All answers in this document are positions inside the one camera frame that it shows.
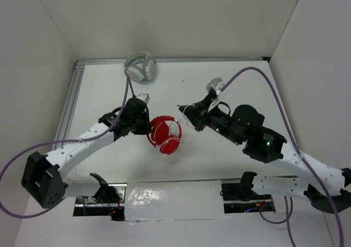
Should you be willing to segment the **red headphones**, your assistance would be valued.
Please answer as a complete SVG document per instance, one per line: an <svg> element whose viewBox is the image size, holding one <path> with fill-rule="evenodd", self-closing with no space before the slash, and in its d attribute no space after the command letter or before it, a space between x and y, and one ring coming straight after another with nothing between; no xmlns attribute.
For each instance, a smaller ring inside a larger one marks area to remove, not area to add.
<svg viewBox="0 0 351 247"><path fill-rule="evenodd" d="M172 134L167 122L175 122L178 127L178 135ZM158 116L151 122L151 132L147 134L147 139L151 145L158 147L162 154L170 155L174 153L182 140L182 127L180 123L171 116Z"/></svg>

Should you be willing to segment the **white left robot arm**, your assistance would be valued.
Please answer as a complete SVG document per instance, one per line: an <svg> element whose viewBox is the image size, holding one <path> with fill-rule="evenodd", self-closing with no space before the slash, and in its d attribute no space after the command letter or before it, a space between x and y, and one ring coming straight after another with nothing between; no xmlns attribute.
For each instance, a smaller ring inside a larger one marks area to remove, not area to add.
<svg viewBox="0 0 351 247"><path fill-rule="evenodd" d="M46 154L34 152L28 156L21 184L44 209L58 205L65 197L89 196L97 203L108 197L107 183L91 173L88 179L73 181L69 172L93 153L118 139L151 132L148 94L128 99L122 108L103 115L97 123L77 138Z"/></svg>

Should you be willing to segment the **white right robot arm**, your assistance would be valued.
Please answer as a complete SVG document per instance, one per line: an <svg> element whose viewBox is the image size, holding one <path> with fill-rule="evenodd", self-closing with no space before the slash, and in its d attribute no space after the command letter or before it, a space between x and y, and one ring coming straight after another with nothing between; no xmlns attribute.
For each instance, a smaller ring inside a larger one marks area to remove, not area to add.
<svg viewBox="0 0 351 247"><path fill-rule="evenodd" d="M263 126L264 116L250 105L240 105L233 113L212 106L207 95L193 105L179 106L196 131L208 127L236 145L243 153L261 163L289 171L292 177L269 177L252 171L243 173L239 192L242 197L274 194L309 201L325 213L341 212L350 207L350 169L336 169L313 157L295 151L292 143L279 133Z"/></svg>

